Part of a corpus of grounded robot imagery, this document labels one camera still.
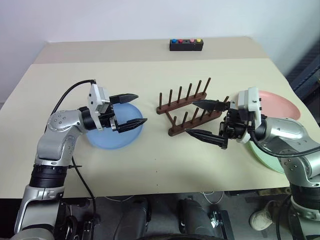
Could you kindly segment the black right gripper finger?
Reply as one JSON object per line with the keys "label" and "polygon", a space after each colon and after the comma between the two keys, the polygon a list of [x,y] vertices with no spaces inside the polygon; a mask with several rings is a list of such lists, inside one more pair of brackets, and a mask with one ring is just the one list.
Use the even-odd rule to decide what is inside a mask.
{"label": "black right gripper finger", "polygon": [[190,136],[213,145],[219,146],[221,149],[227,149],[228,147],[228,138],[220,135],[214,135],[210,131],[202,130],[202,129],[185,129],[185,132]]}
{"label": "black right gripper finger", "polygon": [[223,102],[218,100],[202,99],[194,101],[192,104],[208,112],[224,112],[229,109],[229,102]]}

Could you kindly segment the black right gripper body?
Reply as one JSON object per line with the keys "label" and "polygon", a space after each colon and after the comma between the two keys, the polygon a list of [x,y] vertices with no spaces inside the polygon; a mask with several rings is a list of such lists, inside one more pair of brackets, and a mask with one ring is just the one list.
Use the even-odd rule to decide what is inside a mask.
{"label": "black right gripper body", "polygon": [[241,119],[238,109],[231,107],[231,102],[219,102],[218,110],[227,111],[226,116],[220,123],[218,138],[219,140],[241,139],[247,131],[247,123]]}

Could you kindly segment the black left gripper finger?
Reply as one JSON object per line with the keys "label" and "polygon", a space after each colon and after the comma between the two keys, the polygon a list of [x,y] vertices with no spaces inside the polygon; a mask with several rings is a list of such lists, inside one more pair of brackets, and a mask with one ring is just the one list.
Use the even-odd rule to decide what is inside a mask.
{"label": "black left gripper finger", "polygon": [[147,118],[135,118],[128,120],[126,123],[118,124],[117,131],[119,133],[124,133],[136,129],[137,127],[143,125],[148,119]]}
{"label": "black left gripper finger", "polygon": [[137,99],[139,96],[133,93],[124,93],[124,94],[118,94],[111,96],[111,104],[125,104],[129,103],[135,99]]}

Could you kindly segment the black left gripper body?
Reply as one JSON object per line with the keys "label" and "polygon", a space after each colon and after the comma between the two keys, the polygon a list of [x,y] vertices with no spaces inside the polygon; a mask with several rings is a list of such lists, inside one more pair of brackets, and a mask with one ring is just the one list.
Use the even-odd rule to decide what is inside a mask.
{"label": "black left gripper body", "polygon": [[112,131],[119,130],[119,124],[118,124],[117,117],[116,117],[116,114],[114,111],[114,104],[118,104],[119,102],[120,102],[119,96],[111,96],[110,97],[110,103],[109,103],[108,107],[98,117],[102,127],[111,128]]}

